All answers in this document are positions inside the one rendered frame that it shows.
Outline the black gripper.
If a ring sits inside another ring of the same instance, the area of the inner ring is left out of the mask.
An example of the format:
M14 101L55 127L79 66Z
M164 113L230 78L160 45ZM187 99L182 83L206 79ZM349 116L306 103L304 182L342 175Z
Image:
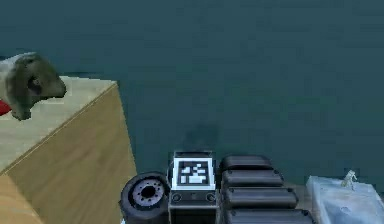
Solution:
M121 224L169 224L170 187L162 172L134 176L120 193Z

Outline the light wooden chest of drawers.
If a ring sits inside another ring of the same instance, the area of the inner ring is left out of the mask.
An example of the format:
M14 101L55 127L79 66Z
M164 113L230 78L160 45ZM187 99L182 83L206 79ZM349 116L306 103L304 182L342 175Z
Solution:
M120 224L136 173L117 82L67 77L64 97L0 116L0 224Z

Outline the grey-brown plush animal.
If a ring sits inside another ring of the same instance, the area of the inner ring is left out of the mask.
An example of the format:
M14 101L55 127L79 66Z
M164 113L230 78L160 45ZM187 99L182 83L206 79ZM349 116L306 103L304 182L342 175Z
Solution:
M31 108L37 102L63 98L66 92L67 87L57 70L36 52L0 60L0 100L19 121L31 118Z

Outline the red object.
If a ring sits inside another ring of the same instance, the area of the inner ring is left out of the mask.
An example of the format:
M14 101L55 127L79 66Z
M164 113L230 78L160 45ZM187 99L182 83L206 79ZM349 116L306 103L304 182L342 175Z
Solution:
M4 101L0 100L0 116L3 116L11 111L11 107L5 103Z

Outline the small pale faucet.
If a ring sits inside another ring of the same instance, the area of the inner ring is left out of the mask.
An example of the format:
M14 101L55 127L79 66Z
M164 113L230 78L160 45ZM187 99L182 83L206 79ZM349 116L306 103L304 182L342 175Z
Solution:
M349 170L341 182L342 187L350 187L351 190L354 189L354 181L357 179L356 172Z

